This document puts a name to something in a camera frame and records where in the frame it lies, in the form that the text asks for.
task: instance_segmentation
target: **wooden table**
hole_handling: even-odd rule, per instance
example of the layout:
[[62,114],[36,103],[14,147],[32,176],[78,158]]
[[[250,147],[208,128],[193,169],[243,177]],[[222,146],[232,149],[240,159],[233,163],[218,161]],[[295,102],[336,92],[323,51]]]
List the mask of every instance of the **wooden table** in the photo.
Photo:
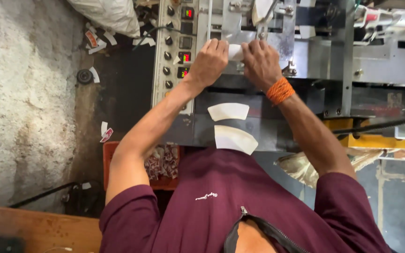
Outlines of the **wooden table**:
[[0,208],[0,236],[23,238],[26,253],[69,247],[74,253],[97,253],[101,243],[98,219]]

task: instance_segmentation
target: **black knob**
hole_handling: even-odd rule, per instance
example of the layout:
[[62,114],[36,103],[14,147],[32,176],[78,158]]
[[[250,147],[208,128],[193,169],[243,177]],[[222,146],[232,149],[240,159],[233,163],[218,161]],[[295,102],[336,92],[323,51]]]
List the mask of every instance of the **black knob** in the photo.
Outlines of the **black knob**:
[[168,8],[166,9],[166,13],[167,13],[169,16],[173,16],[173,15],[174,15],[174,9],[173,9],[173,7],[168,6]]
[[174,28],[173,22],[171,22],[171,21],[166,23],[165,26],[168,27],[168,28]]
[[163,73],[168,76],[170,74],[170,68],[169,67],[163,67]]
[[165,39],[165,44],[167,44],[167,45],[173,44],[173,39],[172,39],[171,36],[168,36],[168,37]]
[[163,54],[163,56],[165,57],[165,60],[171,60],[172,59],[172,54],[170,54],[170,52],[165,52],[165,54]]
[[167,89],[173,88],[173,82],[172,81],[166,81],[165,82],[165,88],[167,88]]

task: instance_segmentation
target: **control panel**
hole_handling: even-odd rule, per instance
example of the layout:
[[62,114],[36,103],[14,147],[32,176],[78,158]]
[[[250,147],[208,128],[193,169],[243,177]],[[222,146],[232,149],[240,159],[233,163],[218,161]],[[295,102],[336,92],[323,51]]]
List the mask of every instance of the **control panel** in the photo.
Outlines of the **control panel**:
[[[157,32],[154,83],[151,106],[157,105],[187,75],[192,58],[196,57],[199,0],[161,0]],[[180,114],[192,114],[194,101],[184,106]]]

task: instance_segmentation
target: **digital temperature display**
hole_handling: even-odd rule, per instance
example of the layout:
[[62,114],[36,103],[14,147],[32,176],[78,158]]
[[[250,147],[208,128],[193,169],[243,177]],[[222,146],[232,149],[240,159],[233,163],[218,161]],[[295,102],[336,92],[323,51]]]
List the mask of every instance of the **digital temperature display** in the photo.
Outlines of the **digital temperature display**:
[[178,57],[180,59],[179,64],[183,64],[184,62],[189,62],[192,60],[192,53],[190,52],[179,52]]
[[188,67],[178,67],[177,68],[177,78],[183,78],[188,74]]
[[181,12],[181,19],[193,20],[195,10],[192,7],[183,7]]

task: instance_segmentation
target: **printed logo on shirt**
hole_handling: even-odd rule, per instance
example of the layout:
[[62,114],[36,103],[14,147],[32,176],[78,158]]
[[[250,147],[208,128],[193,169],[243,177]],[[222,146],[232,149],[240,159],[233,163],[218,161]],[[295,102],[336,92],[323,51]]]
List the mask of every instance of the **printed logo on shirt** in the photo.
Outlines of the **printed logo on shirt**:
[[210,196],[217,197],[217,196],[218,196],[218,194],[211,192],[210,194],[206,194],[204,197],[201,197],[201,198],[195,198],[195,200],[207,199],[207,197],[210,197]]

